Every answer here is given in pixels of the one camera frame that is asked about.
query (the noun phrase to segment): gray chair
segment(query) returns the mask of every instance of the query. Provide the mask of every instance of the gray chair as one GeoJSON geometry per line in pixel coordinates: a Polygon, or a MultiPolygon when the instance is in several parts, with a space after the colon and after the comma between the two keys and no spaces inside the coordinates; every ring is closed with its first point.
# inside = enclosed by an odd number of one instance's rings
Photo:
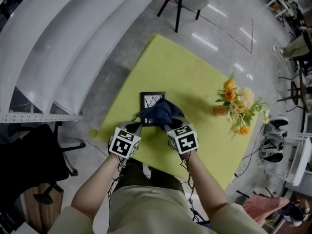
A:
{"type": "MultiPolygon", "coordinates": [[[[162,11],[166,7],[170,0],[166,0],[161,7],[159,13],[157,14],[158,17],[160,17],[162,11]]],[[[190,11],[197,11],[196,15],[196,20],[199,18],[200,10],[205,8],[207,4],[209,3],[208,0],[174,0],[178,4],[177,8],[177,16],[176,16],[176,23],[175,23],[175,32],[177,33],[178,28],[179,28],[179,21],[180,21],[180,13],[181,13],[181,8],[184,7],[187,10],[190,11]]]]}

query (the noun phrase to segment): yellow-green tablecloth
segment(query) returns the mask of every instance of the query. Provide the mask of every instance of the yellow-green tablecloth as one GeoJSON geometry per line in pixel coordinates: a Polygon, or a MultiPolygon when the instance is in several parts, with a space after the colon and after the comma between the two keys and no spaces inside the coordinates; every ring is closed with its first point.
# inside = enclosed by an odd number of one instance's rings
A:
{"type": "MultiPolygon", "coordinates": [[[[216,92],[227,79],[201,58],[160,36],[153,35],[126,79],[95,139],[107,143],[115,128],[140,111],[140,92],[166,92],[198,134],[198,155],[223,188],[226,188],[245,153],[256,117],[247,136],[229,134],[225,117],[213,116],[216,92]]],[[[167,145],[159,127],[144,127],[133,158],[166,173],[187,179],[177,152],[167,145]]]]}

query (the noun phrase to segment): navy blue cloth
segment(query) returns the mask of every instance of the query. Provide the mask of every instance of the navy blue cloth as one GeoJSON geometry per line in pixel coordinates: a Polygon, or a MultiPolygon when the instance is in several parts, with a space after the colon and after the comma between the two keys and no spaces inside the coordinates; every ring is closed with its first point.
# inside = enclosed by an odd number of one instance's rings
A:
{"type": "Polygon", "coordinates": [[[136,116],[141,119],[153,119],[154,125],[163,126],[166,124],[171,125],[173,123],[172,117],[184,117],[184,114],[181,109],[170,101],[161,98],[153,107],[143,109],[136,116]]]}

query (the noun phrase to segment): flower vase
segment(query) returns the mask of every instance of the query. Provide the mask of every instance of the flower vase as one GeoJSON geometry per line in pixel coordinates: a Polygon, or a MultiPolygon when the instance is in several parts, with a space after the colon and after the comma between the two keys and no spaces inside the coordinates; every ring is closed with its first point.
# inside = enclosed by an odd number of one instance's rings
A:
{"type": "Polygon", "coordinates": [[[215,116],[226,116],[228,114],[228,107],[223,105],[218,105],[214,107],[214,115],[215,116]]]}

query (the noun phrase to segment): white curved shelving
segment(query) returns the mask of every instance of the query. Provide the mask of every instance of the white curved shelving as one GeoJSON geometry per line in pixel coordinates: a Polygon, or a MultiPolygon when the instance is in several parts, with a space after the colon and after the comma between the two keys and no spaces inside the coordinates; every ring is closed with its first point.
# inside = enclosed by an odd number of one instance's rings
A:
{"type": "Polygon", "coordinates": [[[43,32],[17,88],[44,114],[50,112],[57,89],[86,42],[124,1],[71,0],[43,32]]]}
{"type": "Polygon", "coordinates": [[[135,19],[153,0],[126,0],[98,28],[59,87],[55,103],[72,115],[82,104],[104,62],[135,19]]]}
{"type": "Polygon", "coordinates": [[[23,0],[0,32],[0,111],[7,113],[23,65],[40,35],[70,0],[23,0]]]}

